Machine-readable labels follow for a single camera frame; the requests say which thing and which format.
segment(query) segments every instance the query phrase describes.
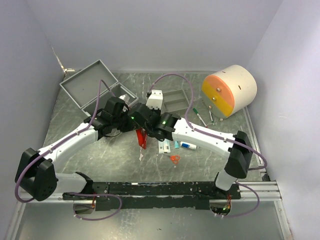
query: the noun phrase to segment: marble-patterned surface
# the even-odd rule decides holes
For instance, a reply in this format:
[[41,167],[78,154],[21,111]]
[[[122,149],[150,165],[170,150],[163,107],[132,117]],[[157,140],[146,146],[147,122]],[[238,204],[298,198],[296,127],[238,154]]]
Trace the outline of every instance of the marble-patterned surface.
[[[151,84],[161,73],[114,73],[115,77],[129,90],[139,97],[139,101],[146,102],[146,93]],[[187,73],[194,88],[194,106],[206,123],[210,123],[209,111],[201,101],[200,91],[203,79],[208,73]],[[165,91],[184,89],[191,97],[188,83],[176,76],[169,76],[160,81],[155,89]],[[52,114],[48,133],[44,142],[47,146],[59,140],[74,130],[86,115],[61,90]],[[202,125],[193,111],[189,113],[189,120]],[[238,130],[249,133],[245,112],[240,110],[228,119],[219,121],[214,117],[214,125],[209,128],[226,133],[236,133]],[[121,133],[114,138],[101,140],[85,147],[70,159],[66,159],[57,173],[83,172],[94,181],[121,182],[157,182],[157,181],[213,181],[217,172],[223,169],[226,159],[204,148],[190,150],[174,148],[171,143],[171,154],[180,155],[181,159],[174,165],[168,155],[158,153],[158,141],[148,138],[147,149],[138,145],[136,132]],[[253,157],[251,166],[257,166]],[[261,181],[259,171],[249,172],[246,181]]]

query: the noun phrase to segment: red object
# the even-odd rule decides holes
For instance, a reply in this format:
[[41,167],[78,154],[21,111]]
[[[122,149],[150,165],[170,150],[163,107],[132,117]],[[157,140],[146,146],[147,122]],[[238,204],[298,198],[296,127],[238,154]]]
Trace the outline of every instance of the red object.
[[147,148],[147,133],[143,128],[135,130],[136,136],[138,137],[139,146],[143,149]]
[[178,162],[180,160],[180,156],[179,155],[173,155],[173,156],[170,157],[170,159],[174,164],[178,164]]

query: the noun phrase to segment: orange scissors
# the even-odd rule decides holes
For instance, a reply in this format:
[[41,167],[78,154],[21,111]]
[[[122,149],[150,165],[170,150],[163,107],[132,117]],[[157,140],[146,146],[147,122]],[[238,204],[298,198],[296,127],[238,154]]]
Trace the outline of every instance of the orange scissors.
[[180,160],[180,156],[179,155],[173,155],[173,156],[170,156],[170,159],[174,164],[178,164],[178,162]]

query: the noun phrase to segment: gray wall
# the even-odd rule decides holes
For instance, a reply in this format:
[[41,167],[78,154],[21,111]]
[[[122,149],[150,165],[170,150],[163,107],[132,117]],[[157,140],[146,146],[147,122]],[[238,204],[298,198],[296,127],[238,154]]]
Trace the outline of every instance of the gray wall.
[[22,152],[42,146],[63,72],[25,0],[0,0],[0,239]]
[[254,129],[297,240],[320,235],[319,10],[318,0],[284,0],[247,67]]
[[200,71],[246,66],[282,0],[27,0],[62,64]]

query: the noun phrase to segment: gray box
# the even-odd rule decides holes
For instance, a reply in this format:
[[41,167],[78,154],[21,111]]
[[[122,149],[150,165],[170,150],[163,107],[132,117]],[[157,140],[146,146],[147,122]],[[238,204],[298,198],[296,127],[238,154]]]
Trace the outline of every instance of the gray box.
[[[104,80],[116,97],[128,94],[128,106],[132,107],[138,102],[138,97],[123,86],[109,71],[101,60],[98,60],[73,76],[60,83],[61,88],[70,96],[75,104],[88,116],[94,112],[100,80]],[[98,109],[105,106],[111,93],[101,84]]]
[[163,92],[164,112],[171,114],[187,110],[190,103],[183,89]]

